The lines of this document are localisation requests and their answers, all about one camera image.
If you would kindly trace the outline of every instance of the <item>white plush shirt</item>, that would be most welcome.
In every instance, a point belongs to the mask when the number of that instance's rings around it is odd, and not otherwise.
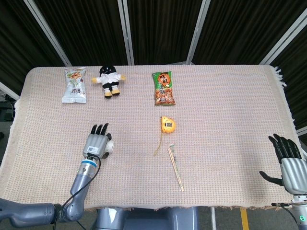
[[[100,75],[100,78],[97,78],[97,82],[102,83],[103,85],[107,83],[117,82],[120,80],[120,76],[121,75],[116,72],[110,74],[102,73]]]

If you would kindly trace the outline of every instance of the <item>green snack bag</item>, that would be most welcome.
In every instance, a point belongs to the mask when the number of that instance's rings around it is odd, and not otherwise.
[[[155,105],[173,105],[172,72],[153,73],[155,84]]]

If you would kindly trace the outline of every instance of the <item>yellow floor stripe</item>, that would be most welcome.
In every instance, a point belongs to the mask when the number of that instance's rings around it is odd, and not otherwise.
[[[242,228],[243,230],[249,230],[248,226],[248,213],[246,209],[240,208],[241,210],[241,220],[242,220]]]

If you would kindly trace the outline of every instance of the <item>barcode label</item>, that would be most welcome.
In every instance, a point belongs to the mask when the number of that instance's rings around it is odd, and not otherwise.
[[[99,149],[99,148],[97,148],[97,147],[89,146],[89,147],[87,148],[87,151],[88,151],[89,153],[97,153],[97,152],[98,152],[98,149]]]

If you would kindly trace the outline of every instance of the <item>robotic arm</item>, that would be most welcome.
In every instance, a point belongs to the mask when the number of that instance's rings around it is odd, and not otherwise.
[[[114,142],[104,126],[94,125],[83,149],[84,160],[71,187],[71,197],[63,204],[19,204],[0,199],[0,221],[9,218],[14,227],[31,227],[52,224],[57,221],[76,221],[84,213],[84,201],[90,182],[100,170],[101,159],[113,151]]]
[[[299,230],[307,230],[307,162],[302,159],[297,145],[292,140],[277,134],[273,136],[274,138],[269,137],[269,140],[274,145],[282,178],[270,177],[263,171],[259,173],[268,182],[284,186],[285,190],[293,195],[291,203],[272,203],[272,206],[292,206],[292,213],[286,210],[296,221]]]

